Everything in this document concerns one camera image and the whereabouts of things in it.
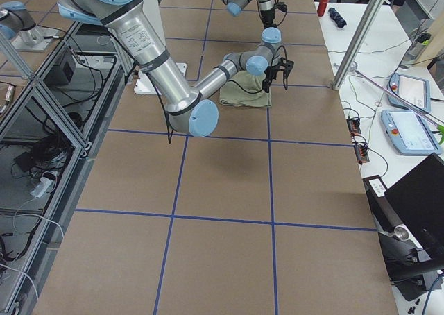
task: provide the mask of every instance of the silver robot arm segment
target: silver robot arm segment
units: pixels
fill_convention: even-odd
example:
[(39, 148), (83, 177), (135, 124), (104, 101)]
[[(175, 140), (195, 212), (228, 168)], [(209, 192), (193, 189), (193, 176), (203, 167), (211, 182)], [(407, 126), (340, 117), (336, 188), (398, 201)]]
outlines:
[(279, 30), (272, 28), (278, 32), (278, 42), (270, 37), (276, 31), (265, 33), (265, 30), (256, 51), (228, 56), (195, 87), (190, 87), (143, 13), (143, 0), (59, 0), (58, 5), (64, 17), (114, 29), (141, 71), (166, 98), (171, 127), (193, 136), (207, 136), (217, 125), (217, 107), (207, 98), (241, 69), (253, 74), (265, 71), (272, 65), (280, 45)]
[(37, 26), (26, 6), (19, 1), (9, 1), (0, 6), (0, 31), (9, 40), (17, 34), (27, 45), (43, 41), (42, 29)]

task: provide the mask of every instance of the green cloth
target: green cloth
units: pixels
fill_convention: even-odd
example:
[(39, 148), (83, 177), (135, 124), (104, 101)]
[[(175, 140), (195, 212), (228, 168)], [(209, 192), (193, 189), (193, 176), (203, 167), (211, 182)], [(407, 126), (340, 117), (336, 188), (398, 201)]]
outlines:
[[(262, 88), (262, 81), (265, 74), (254, 76), (247, 71), (240, 71), (234, 75), (231, 80), (249, 92), (257, 92)], [(243, 91), (238, 85), (232, 81), (228, 81), (220, 90), (219, 103), (221, 105), (233, 105), (235, 107), (271, 107), (271, 92), (250, 94)]]

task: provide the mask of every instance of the monitor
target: monitor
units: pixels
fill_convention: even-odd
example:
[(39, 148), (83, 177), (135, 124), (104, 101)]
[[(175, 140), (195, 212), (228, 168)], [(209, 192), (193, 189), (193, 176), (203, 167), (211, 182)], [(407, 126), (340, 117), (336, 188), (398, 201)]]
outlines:
[(427, 156), (385, 197), (429, 256), (444, 259), (444, 161)]

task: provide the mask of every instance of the label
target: label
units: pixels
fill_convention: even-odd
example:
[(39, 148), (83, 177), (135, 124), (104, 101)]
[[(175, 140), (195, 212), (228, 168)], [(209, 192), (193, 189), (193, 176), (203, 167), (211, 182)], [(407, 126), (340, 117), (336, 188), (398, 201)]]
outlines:
[(120, 37), (133, 56), (138, 56), (144, 52), (145, 48), (149, 48), (152, 45), (148, 31), (141, 24), (135, 24), (128, 30), (120, 33)]
[(384, 185), (381, 183), (381, 180), (379, 178), (373, 179), (368, 181), (368, 183), (370, 183), (371, 187), (373, 188), (373, 190), (376, 193), (376, 196), (378, 197), (384, 197), (385, 193), (386, 193), (386, 188), (384, 187)]

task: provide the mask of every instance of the blue tape line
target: blue tape line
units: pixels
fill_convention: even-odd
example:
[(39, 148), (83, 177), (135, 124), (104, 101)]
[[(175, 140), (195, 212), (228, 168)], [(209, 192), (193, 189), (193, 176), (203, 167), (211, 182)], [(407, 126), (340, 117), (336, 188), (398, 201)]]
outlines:
[(377, 232), (375, 228), (365, 227), (348, 227), (348, 226), (332, 226), (332, 225), (315, 225), (309, 223), (275, 223), (277, 226), (301, 227), (301, 228), (318, 228), (325, 230), (356, 230), (360, 232)]
[(278, 269), (276, 260), (276, 231), (275, 231), (275, 205), (273, 195), (273, 158), (271, 152), (271, 125), (270, 125), (270, 108), (266, 110), (266, 125), (268, 133), (268, 175), (270, 177), (270, 210), (271, 210), (271, 244), (273, 247), (273, 286), (275, 295), (275, 315), (279, 315), (279, 299), (278, 299)]
[(164, 258), (162, 260), (162, 268), (160, 269), (159, 285), (157, 286), (157, 294), (155, 297), (155, 304), (154, 304), (154, 311), (153, 311), (154, 315), (157, 314), (157, 310), (159, 308), (160, 292), (162, 291), (162, 283), (163, 283), (163, 279), (164, 279), (165, 266), (167, 265), (169, 242), (171, 241), (171, 233), (173, 230), (173, 223), (174, 223), (174, 214), (176, 213), (176, 206), (178, 203), (180, 182), (182, 181), (182, 172), (183, 172), (183, 167), (185, 164), (185, 156), (187, 154), (187, 146), (188, 146), (188, 137), (186, 138), (185, 144), (183, 146), (182, 162), (180, 163), (178, 184), (176, 186), (176, 194), (174, 195), (173, 209), (171, 211), (171, 220), (169, 222), (168, 236), (166, 237), (166, 243), (165, 243)]
[(100, 209), (82, 209), (82, 208), (76, 208), (75, 211), (90, 212), (90, 213), (122, 214), (127, 216), (155, 216), (157, 218), (171, 218), (170, 214), (137, 212), (137, 211), (100, 210)]

